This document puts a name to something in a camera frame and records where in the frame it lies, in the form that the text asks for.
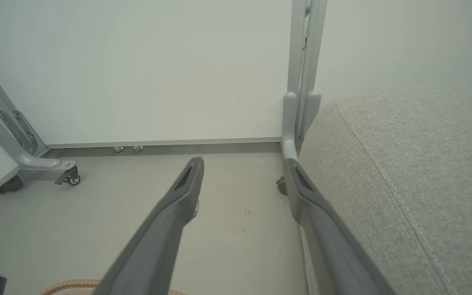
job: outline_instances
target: metal base bracket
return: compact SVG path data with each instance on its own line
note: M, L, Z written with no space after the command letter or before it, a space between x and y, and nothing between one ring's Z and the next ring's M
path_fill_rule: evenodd
M76 185L79 183L80 177L77 175L75 161L34 157L27 153L1 124L0 146L2 146L23 170L61 170L65 172L56 181L57 184L67 182L71 185Z

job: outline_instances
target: sofa seam stitching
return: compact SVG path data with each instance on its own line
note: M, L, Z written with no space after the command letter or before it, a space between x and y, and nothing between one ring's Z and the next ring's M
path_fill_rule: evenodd
M420 262L422 263L422 266L424 267L425 269L425 272L427 273L427 276L429 277L429 280L431 281L431 283L433 284L435 290L436 290L436 293L437 294L440 294L440 292L438 291L438 287L436 286L436 283L434 282L433 280L433 277L431 275L431 273L429 272L429 270L427 269L426 265L425 265L425 262L421 256L421 254L418 252L418 248L416 247L416 245L414 244L413 240L411 239L411 236L409 235L409 232L407 230L407 228L405 227L404 223L402 222L401 218L399 217L399 214L397 213L396 211L396 208L395 206L393 205L393 202L391 202L390 198L389 198L389 195L387 194L387 192L385 191L385 189L382 187L382 184L380 183L379 179L378 179L378 176L375 174L374 170L372 169L371 165L369 164L369 162L367 161L367 159L365 158L365 155L364 153L361 151L360 149L360 146L362 147L362 149L365 151L365 153L367 154L367 151L365 150L365 147L361 144L361 142L358 140L358 138L356 137L356 135L352 132L352 129L349 127L349 125L347 125L345 119L343 118L342 114L340 113L340 110L338 109L338 105L337 105L338 101L335 101L334 103L334 107L335 107L335 110L336 112L338 113L338 116L341 118L341 121L344 123L346 129L347 129L347 135L349 136L349 138L353 141L353 142L356 142L358 144L355 144L356 148L358 149L358 151L360 152L360 154L362 155L362 158L363 160L365 161L365 163L367 164L367 167L369 167L369 169L371 170L371 173L372 175L374 176L374 178L376 179L376 182L378 183L378 185L380 186L380 189L382 190L382 192L384 193L384 195L386 196L386 199L388 201L388 203L391 205L391 208L393 209L393 212L395 213L396 217L397 217L397 220L398 222L400 223L400 225L403 227L404 229L404 232L405 232L405 235L407 235L408 239L409 239L409 242L411 243L412 247L414 248L414 251L416 252L416 254L418 255L418 259L420 260ZM369 156L369 154L367 154L367 157L369 157L369 159L371 160L371 163L374 165L374 162L372 161L371 157ZM382 178L382 181L384 181L384 178L382 177L380 171L378 171L377 169L377 172L378 174L380 175L380 178Z
M364 147L365 148L365 151L366 152L369 152L369 149L367 148L367 146ZM435 258L436 262L438 263L438 265L440 266L440 270L442 271L442 274L444 275L444 277L447 279L447 282L448 284L450 285L450 287L453 289L454 293L458 295L458 291L456 290L455 286L453 285L453 282L451 281L451 279L449 278L449 276L447 276L447 273L445 272L445 269L444 269L444 266L442 265L442 263L440 262L440 260L438 259L438 256L436 256L435 252L433 251L433 248L431 248L430 244L429 244L429 241L427 241L427 238L425 237L425 233L423 232L422 228L418 225L418 222L416 222L416 219L414 218L413 214L411 213L411 211L409 210L407 204L404 202L403 198L401 197L401 195L399 194L395 184L393 183L393 181L389 178L387 172L384 170L384 168L382 167L382 165L380 164L380 162L378 162L378 160L375 158L375 157L370 157L371 159L374 159L377 163L378 163L378 166L380 167L380 169L382 170L382 172L385 174L387 180L389 181L389 183L391 183L391 186L393 187L393 189L395 189L395 193L396 193L396 196L398 196L399 200L402 202L402 205L403 207L405 208L405 210L409 213L412 221L414 222L414 225L416 226L416 228L420 231L420 234L422 235L422 238L424 239L425 241L425 245L427 245L427 248L429 248L429 251L431 251L431 254L433 255L433 257Z

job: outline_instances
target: sofa cushion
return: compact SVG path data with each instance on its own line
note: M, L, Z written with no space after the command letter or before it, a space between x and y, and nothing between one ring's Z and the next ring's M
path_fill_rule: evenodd
M472 294L472 87L338 99L300 164L397 294Z

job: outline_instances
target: gray fabric sofa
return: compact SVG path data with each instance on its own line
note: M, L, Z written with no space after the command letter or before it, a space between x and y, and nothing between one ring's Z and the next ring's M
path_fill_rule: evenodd
M300 164L397 294L472 294L472 88L338 99Z

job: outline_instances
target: metal tube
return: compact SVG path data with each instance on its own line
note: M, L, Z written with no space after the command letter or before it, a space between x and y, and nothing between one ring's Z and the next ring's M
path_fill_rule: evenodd
M59 170L59 167L61 167L63 170L67 170L72 166L62 166L60 159L46 159L29 155L1 124L0 146L2 146L22 169Z
M311 1L302 82L300 93L298 95L298 107L296 111L296 138L300 138L300 135L302 134L307 93L311 93L314 90L314 81L316 79L316 69L318 68L318 58L320 56L320 45L322 44L326 9L327 0Z
M16 106L12 103L11 99L8 97L5 90L3 90L1 84L0 84L0 109L7 114L7 117L8 117L7 119L10 121L9 124L13 123L12 125L15 125L16 132L20 133L19 137L21 138L21 140L23 140L24 148L28 152L31 152L32 155L37 155L39 157L47 151L47 147L39 138L38 134L36 133L36 131L34 131L32 126L30 126L30 124L26 122L26 119L23 116L23 114L20 113L21 122L15 118L14 114L17 111ZM22 124L27 125L31 133L30 135L25 136L28 130L21 127Z
M281 123L281 149L283 158L298 160L294 123L296 122L296 94L287 92L283 96L283 121Z
M293 8L290 16L290 49L287 92L292 92L296 95L298 95L300 87L304 22L305 0L293 0Z

